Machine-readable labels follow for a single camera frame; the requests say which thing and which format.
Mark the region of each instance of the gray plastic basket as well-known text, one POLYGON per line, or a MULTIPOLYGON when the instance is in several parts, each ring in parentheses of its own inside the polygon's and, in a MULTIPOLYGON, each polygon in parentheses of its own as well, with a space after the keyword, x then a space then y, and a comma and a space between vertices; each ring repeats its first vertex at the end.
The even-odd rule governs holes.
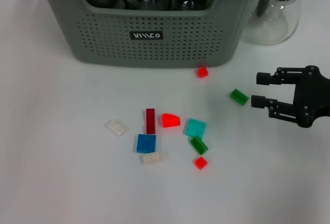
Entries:
POLYGON ((228 62, 257 0, 213 0, 203 11, 102 9, 86 0, 48 1, 79 60, 174 68, 228 62), (132 31, 162 31, 163 39, 132 40, 132 31))

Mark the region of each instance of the red lego brick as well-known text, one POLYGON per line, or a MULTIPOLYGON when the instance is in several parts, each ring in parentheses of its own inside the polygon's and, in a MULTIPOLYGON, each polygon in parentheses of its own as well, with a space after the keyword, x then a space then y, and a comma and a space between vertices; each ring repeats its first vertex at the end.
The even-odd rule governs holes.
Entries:
POLYGON ((146 133, 155 134, 155 109, 147 109, 146 113, 146 133))
POLYGON ((196 165, 196 167, 199 168, 199 170, 202 170, 207 165, 207 161, 203 157, 199 157, 195 161, 195 165, 196 165))
POLYGON ((199 68, 198 71, 197 71, 197 75, 200 78, 207 77, 208 76, 207 68, 205 68, 205 67, 199 68))
POLYGON ((165 113, 161 116, 161 122, 164 128, 180 126, 181 124, 180 117, 169 113, 165 113))

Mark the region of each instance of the white surface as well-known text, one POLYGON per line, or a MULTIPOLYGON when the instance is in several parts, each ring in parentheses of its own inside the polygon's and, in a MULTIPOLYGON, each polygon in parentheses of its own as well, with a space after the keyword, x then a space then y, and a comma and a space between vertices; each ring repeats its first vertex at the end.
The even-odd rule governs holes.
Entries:
POLYGON ((258 72, 317 65, 330 78, 330 0, 303 0, 297 32, 276 46, 241 42, 228 64, 148 70, 81 63, 47 0, 0 0, 1 224, 328 224, 330 118, 310 129, 242 107, 234 88, 292 101, 258 72), (143 110, 204 120, 208 166, 193 164, 183 126, 157 126, 167 159, 134 152, 143 110), (105 124, 129 129, 116 137, 105 124))

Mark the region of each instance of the green lego brick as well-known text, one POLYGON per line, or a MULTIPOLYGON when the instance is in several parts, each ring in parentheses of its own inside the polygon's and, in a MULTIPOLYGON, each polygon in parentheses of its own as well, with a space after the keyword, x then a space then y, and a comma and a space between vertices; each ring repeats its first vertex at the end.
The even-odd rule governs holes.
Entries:
POLYGON ((240 103, 242 106, 245 105, 245 103, 249 100, 249 97, 247 97, 245 94, 241 93, 239 90, 235 89, 230 94, 230 97, 235 100, 236 102, 240 103))
POLYGON ((208 150, 208 147, 198 136, 195 136, 193 139, 191 139, 190 143, 200 155, 204 154, 208 150))

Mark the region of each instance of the lego brick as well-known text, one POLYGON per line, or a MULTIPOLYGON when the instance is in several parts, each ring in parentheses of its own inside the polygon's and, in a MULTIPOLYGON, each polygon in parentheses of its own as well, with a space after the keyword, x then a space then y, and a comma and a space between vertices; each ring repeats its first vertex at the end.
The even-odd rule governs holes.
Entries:
POLYGON ((208 150, 208 147, 198 136, 191 139, 190 143, 200 155, 204 154, 208 150))
POLYGON ((180 117, 173 114, 165 113, 161 116, 161 122, 164 128, 175 127, 181 125, 180 117))
POLYGON ((146 133, 155 134, 155 109, 147 109, 146 116, 146 133))
POLYGON ((162 152, 147 153, 142 157, 142 162, 144 165, 155 164, 163 160, 164 155, 162 152))
POLYGON ((137 153, 153 153, 156 149, 156 135, 139 134, 137 153))
POLYGON ((199 170, 202 170, 207 165, 207 161, 203 157, 199 157, 195 161, 195 165, 196 167, 198 167, 199 170))
POLYGON ((191 118, 189 119, 186 135, 191 137, 199 136, 201 139, 203 139, 205 129, 206 129, 205 122, 191 118))
POLYGON ((235 100, 236 102, 240 103, 242 106, 245 105, 245 103, 249 100, 249 97, 247 97, 245 94, 241 93, 238 89, 235 89, 230 94, 230 97, 235 100))
POLYGON ((122 136, 126 132, 126 128, 119 120, 109 121, 106 127, 117 136, 122 136))
POLYGON ((198 77, 200 77, 200 78, 207 77, 207 76, 208 76, 207 68, 205 68, 205 67, 203 67, 203 68, 199 68, 199 69, 197 70, 197 75, 198 75, 198 77))

